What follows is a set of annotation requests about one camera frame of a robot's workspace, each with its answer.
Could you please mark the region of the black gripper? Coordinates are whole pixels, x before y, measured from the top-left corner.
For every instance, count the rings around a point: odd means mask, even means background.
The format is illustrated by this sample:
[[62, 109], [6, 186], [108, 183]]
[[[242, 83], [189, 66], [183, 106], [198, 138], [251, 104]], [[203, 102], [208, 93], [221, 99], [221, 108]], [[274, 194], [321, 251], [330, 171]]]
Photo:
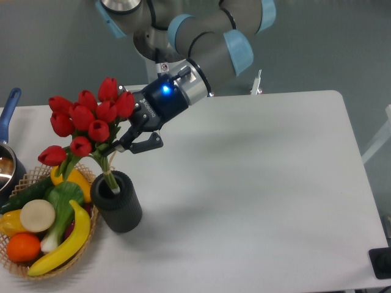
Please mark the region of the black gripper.
[[[163, 147], [163, 141], [157, 131], [162, 126], [189, 107], [188, 97], [179, 86], [180, 81], [187, 81], [189, 73], [164, 74], [142, 90], [134, 92], [133, 113], [120, 121], [129, 121], [130, 127], [119, 140], [103, 150], [103, 156], [114, 151], [130, 150], [133, 154], [143, 153]], [[142, 142], [133, 142], [142, 132], [152, 132]]]

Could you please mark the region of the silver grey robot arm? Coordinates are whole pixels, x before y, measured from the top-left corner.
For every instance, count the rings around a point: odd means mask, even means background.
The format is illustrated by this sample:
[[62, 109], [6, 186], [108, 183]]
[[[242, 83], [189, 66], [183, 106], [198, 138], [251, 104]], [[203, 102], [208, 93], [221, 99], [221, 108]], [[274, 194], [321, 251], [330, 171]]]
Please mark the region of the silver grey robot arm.
[[95, 6], [116, 37], [133, 35], [146, 59], [170, 66], [134, 94], [130, 128], [104, 155], [162, 147], [162, 126], [250, 67], [249, 37], [276, 18], [274, 1], [220, 1], [206, 18], [183, 14], [179, 1], [97, 1]]

